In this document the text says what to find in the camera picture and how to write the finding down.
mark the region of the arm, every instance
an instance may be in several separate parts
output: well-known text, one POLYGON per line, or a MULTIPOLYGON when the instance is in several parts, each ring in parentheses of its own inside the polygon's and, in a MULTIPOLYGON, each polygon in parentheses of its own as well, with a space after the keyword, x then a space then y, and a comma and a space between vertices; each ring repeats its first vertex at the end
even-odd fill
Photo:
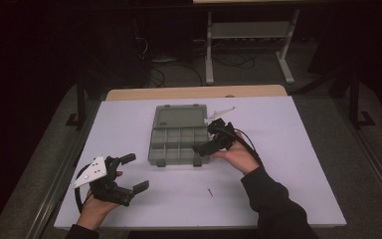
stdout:
POLYGON ((250 198, 250 206, 259 213, 259 234, 262 238, 317 238, 306 221, 302 207, 291 201, 287 189, 275 182, 262 165, 237 141, 227 151, 214 157, 226 159, 244 173, 242 183, 250 198))

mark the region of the person's left hand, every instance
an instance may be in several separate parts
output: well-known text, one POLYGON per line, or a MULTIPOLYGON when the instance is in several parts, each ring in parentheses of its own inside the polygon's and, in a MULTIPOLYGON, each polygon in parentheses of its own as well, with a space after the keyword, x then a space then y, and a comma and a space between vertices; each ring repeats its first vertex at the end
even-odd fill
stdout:
MULTIPOLYGON (((116 174, 117 176, 121 176, 122 172, 118 171, 116 174)), ((106 215, 117 206, 119 206, 119 204, 108 201, 100 201, 95 199, 93 195, 90 195, 83 205, 83 211, 77 221, 77 225, 90 230, 97 230, 104 221, 106 215)))

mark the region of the person's right hand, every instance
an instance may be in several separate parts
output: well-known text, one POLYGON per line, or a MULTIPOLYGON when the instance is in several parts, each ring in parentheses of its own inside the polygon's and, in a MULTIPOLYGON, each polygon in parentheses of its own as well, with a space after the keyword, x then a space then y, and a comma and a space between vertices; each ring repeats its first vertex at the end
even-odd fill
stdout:
MULTIPOLYGON (((236 134, 238 137, 243 138, 240 132, 237 131, 236 134)), ((244 175, 260 166, 247 149, 237 140, 228 150, 217 151, 211 156, 226 159, 232 166, 242 171, 244 175)))

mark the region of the hand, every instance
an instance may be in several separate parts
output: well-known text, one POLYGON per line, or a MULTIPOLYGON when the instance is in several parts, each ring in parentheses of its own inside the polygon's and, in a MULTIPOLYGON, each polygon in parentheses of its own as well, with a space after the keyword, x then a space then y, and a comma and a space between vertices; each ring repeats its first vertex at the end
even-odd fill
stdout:
MULTIPOLYGON (((122 172, 118 171, 116 173, 117 176, 121 176, 122 172)), ((119 206, 119 204, 107 201, 100 201, 95 199, 92 192, 89 191, 88 199, 83 205, 83 211, 80 215, 79 220, 77 221, 77 225, 88 228, 90 230, 98 230, 101 223, 104 221, 106 215, 119 206)))
MULTIPOLYGON (((240 132, 236 132, 237 136, 243 138, 240 132)), ((242 171, 244 175, 258 168, 260 165, 251 156, 247 149, 237 140, 226 151, 217 151, 212 157, 220 157, 226 159, 232 166, 242 171)))

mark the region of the shelf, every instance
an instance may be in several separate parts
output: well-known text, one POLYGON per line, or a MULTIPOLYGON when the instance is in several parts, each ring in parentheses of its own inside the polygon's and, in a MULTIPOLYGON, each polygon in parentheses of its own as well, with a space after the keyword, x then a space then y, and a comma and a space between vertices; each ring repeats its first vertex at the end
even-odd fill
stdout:
POLYGON ((289 21, 213 23, 211 38, 283 38, 288 26, 289 21))

